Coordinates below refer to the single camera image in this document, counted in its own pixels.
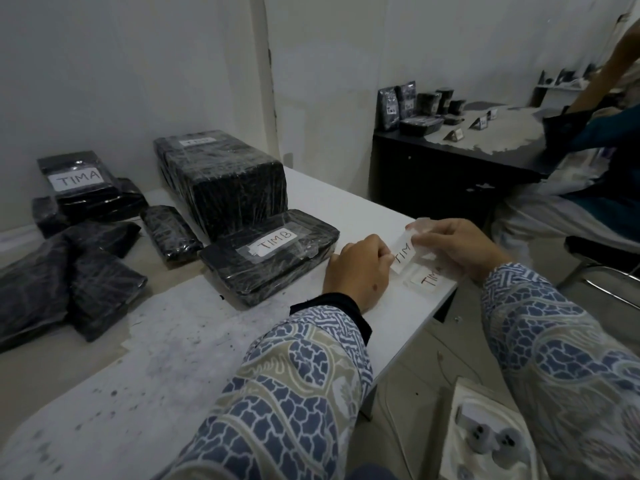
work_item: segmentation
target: black sleeve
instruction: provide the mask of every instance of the black sleeve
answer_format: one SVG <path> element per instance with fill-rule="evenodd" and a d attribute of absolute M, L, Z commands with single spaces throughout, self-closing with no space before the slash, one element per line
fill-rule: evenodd
<path fill-rule="evenodd" d="M 317 298 L 310 299 L 309 301 L 305 301 L 304 303 L 299 303 L 297 305 L 293 305 L 291 307 L 290 315 L 294 313 L 298 313 L 300 310 L 306 310 L 307 308 L 311 308 L 312 306 L 319 305 L 328 305 L 335 306 L 339 308 L 341 311 L 346 313 L 360 331 L 362 335 L 362 339 L 364 340 L 364 345 L 369 343 L 369 339 L 371 338 L 371 327 L 364 320 L 362 314 L 360 313 L 360 309 L 356 305 L 356 302 L 349 296 L 343 293 L 325 293 Z"/>

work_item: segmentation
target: floor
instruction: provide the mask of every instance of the floor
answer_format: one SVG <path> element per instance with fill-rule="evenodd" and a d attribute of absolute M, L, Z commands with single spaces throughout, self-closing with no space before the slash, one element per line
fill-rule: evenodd
<path fill-rule="evenodd" d="M 537 272 L 554 284 L 562 281 L 578 263 L 565 252 L 562 240 L 535 241 L 531 255 Z M 625 287 L 617 280 L 596 276 L 593 281 L 640 302 L 640 291 Z M 574 285 L 566 295 L 598 318 L 615 338 L 640 353 L 640 312 L 583 284 Z M 430 468 L 434 462 L 437 466 L 439 459 L 429 455 L 429 446 L 436 435 L 432 427 L 440 417 L 444 396 L 450 389 L 448 382 L 460 375 L 481 381 L 499 394 L 509 395 L 484 340 L 479 297 L 479 288 L 470 281 L 463 282 L 445 322 L 427 323 L 386 373 L 378 387 L 372 421 L 361 416 L 356 425 L 349 448 L 348 471 L 372 462 L 389 468 L 400 480 L 433 478 L 429 475 Z M 438 366 L 438 353 L 442 354 L 442 371 Z"/>

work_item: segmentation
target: patterned sleeve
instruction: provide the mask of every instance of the patterned sleeve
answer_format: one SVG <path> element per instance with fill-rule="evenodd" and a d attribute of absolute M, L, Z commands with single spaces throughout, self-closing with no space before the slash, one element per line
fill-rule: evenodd
<path fill-rule="evenodd" d="M 483 291 L 493 355 L 548 473 L 563 479 L 640 472 L 640 360 L 581 307 L 519 264 Z"/>
<path fill-rule="evenodd" d="M 190 443 L 156 479 L 341 479 L 372 370 L 334 306 L 293 314 L 256 340 Z"/>

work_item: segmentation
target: white table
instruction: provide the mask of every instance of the white table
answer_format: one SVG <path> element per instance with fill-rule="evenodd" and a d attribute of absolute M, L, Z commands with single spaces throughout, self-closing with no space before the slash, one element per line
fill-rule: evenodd
<path fill-rule="evenodd" d="M 292 169 L 285 171 L 289 208 L 338 228 L 338 250 L 371 233 L 391 244 L 411 222 Z M 173 204 L 163 189 L 147 198 L 152 205 Z M 284 318 L 288 306 L 320 293 L 325 266 L 244 312 L 209 275 L 149 298 L 125 318 L 130 338 L 123 346 L 129 352 L 46 405 L 11 436 L 0 455 L 3 478 L 152 476 L 194 434 L 252 339 Z M 421 293 L 392 277 L 378 306 L 365 315 L 373 329 L 367 348 L 375 378 L 455 287 L 446 282 Z"/>

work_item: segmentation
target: desk top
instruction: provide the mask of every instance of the desk top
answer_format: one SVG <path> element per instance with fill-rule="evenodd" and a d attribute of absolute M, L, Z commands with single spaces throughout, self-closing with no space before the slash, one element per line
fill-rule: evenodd
<path fill-rule="evenodd" d="M 498 108 L 498 119 L 489 121 L 482 131 L 470 129 L 476 118 L 489 108 Z M 374 140 L 396 141 L 430 150 L 474 158 L 548 177 L 564 158 L 564 154 L 546 150 L 542 118 L 556 116 L 555 109 L 510 107 L 491 102 L 473 102 L 465 107 L 465 120 L 457 126 L 443 125 L 425 137 L 404 136 L 399 130 L 376 131 Z M 457 143 L 444 140 L 452 130 L 462 128 L 465 138 Z"/>
<path fill-rule="evenodd" d="M 340 229 L 338 249 L 370 233 L 392 244 L 411 221 L 299 172 L 285 171 L 290 208 Z M 173 203 L 163 189 L 148 193 L 147 198 L 152 205 Z M 210 273 L 146 299 L 123 320 L 128 337 L 122 343 L 126 351 L 121 358 L 64 392 L 16 429 L 0 454 L 4 475 L 37 479 L 50 478 L 55 472 L 60 480 L 151 477 L 194 434 L 251 341 L 284 318 L 288 306 L 320 293 L 325 266 L 251 310 L 242 311 L 231 299 L 224 299 L 226 291 Z M 455 282 L 443 282 L 431 292 L 418 292 L 403 284 L 401 277 L 392 277 L 378 306 L 365 315 L 373 329 L 368 350 L 375 377 L 389 367 L 455 287 Z M 101 340 L 83 344 L 82 361 L 92 360 L 91 352 Z M 13 358 L 12 368 L 27 374 L 39 363 L 56 361 L 51 348 L 40 348 L 29 363 L 18 363 L 15 357 L 7 356 Z M 64 382 L 73 368 L 82 366 L 72 360 L 64 365 L 47 374 L 49 382 Z M 6 378 L 0 379 L 8 384 Z M 28 393 L 41 394 L 46 386 L 32 383 Z M 12 399 L 20 403 L 25 398 Z"/>

